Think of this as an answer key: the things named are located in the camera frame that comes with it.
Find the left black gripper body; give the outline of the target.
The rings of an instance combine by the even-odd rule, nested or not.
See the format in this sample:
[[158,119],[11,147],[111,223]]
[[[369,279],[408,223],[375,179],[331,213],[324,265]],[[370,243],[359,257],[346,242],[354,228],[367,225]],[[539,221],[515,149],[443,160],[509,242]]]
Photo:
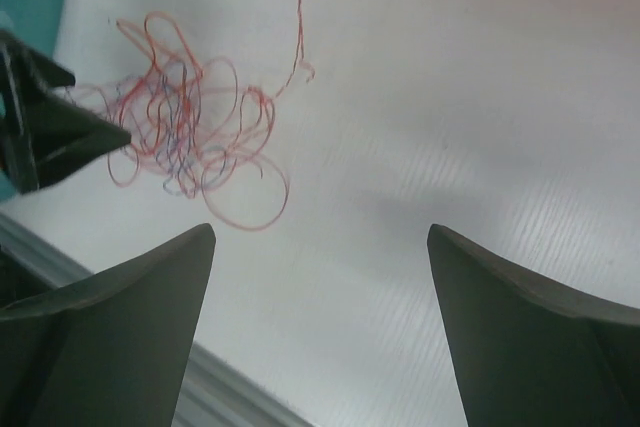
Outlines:
[[1,164],[20,194],[39,187],[27,101],[36,86],[28,49],[9,31],[1,30]]

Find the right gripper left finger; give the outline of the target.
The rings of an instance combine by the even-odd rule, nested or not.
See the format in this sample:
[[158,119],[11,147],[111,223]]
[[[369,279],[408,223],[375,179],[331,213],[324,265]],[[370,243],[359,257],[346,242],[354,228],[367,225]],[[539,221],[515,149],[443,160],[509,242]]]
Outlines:
[[197,225],[2,308],[2,425],[171,425],[215,243]]

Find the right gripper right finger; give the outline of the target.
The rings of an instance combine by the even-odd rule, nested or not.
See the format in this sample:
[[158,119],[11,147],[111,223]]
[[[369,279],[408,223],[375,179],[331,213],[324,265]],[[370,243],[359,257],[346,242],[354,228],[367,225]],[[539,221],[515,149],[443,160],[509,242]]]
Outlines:
[[427,238],[471,426],[636,426],[639,311],[510,262],[442,225]]

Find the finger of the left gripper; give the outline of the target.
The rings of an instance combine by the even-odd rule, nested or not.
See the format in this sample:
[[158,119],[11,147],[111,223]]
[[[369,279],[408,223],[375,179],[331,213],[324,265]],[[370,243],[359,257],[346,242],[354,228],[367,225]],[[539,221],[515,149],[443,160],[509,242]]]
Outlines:
[[51,187],[131,142],[129,131],[56,95],[29,108],[29,128],[40,187]]
[[14,84],[26,97],[43,97],[54,89],[75,85],[75,75],[26,45],[14,48]]

